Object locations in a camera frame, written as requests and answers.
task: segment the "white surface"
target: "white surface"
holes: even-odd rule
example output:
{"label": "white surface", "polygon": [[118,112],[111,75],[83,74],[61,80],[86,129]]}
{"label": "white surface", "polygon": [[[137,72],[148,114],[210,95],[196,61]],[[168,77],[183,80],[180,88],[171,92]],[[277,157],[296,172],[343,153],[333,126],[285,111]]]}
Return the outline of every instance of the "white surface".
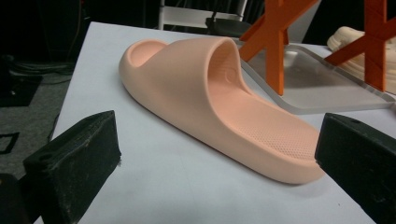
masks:
{"label": "white surface", "polygon": [[[91,23],[55,136],[89,115],[115,110],[122,164],[80,223],[373,223],[329,177],[301,186],[277,183],[189,137],[133,100],[118,75],[128,46],[144,38],[173,42],[195,36]],[[245,78],[269,99],[246,74]],[[394,110],[343,114],[396,137]],[[323,116],[300,117],[319,129]]]}

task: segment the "orange stand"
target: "orange stand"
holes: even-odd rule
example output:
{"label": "orange stand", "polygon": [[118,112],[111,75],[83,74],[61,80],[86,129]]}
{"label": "orange stand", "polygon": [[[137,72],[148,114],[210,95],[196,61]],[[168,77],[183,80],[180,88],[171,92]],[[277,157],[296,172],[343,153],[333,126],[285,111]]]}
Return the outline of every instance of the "orange stand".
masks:
{"label": "orange stand", "polygon": [[396,36],[396,18],[387,21],[387,0],[365,0],[364,17],[365,35],[337,50],[325,60],[339,65],[365,53],[364,81],[384,91],[386,86],[385,44],[388,39]]}
{"label": "orange stand", "polygon": [[288,27],[318,0],[267,0],[265,16],[261,16],[241,37],[246,43],[239,50],[241,58],[249,61],[266,48],[266,82],[283,95],[284,45],[289,43]]}

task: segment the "pink slide sandal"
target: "pink slide sandal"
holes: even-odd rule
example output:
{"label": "pink slide sandal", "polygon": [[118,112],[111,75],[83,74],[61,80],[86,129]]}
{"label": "pink slide sandal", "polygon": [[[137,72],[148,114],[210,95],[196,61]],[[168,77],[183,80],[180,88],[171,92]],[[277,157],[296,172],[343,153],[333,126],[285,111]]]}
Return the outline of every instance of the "pink slide sandal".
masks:
{"label": "pink slide sandal", "polygon": [[318,131],[248,88],[231,38],[139,41],[122,56],[120,77],[152,113],[262,175],[303,184],[324,174]]}

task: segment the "black block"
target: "black block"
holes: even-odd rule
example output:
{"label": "black block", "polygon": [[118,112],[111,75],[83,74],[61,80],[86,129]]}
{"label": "black block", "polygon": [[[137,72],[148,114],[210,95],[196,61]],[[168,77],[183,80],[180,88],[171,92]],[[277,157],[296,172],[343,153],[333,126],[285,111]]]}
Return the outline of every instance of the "black block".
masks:
{"label": "black block", "polygon": [[18,180],[9,174],[0,174],[0,223],[30,223]]}
{"label": "black block", "polygon": [[23,165],[45,223],[77,223],[120,162],[113,111],[78,122]]}
{"label": "black block", "polygon": [[326,114],[315,157],[373,221],[396,223],[396,139],[358,120]]}

